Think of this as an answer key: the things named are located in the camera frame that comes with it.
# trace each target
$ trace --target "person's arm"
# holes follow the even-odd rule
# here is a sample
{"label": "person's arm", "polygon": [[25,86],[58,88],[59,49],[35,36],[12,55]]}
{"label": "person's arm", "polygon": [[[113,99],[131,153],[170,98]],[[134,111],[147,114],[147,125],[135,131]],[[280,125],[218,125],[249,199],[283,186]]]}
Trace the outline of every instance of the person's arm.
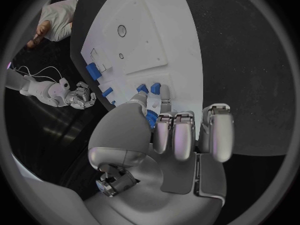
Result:
{"label": "person's arm", "polygon": [[54,41],[61,41],[71,35],[72,32],[72,22],[68,23],[64,26],[57,34],[55,34]]}

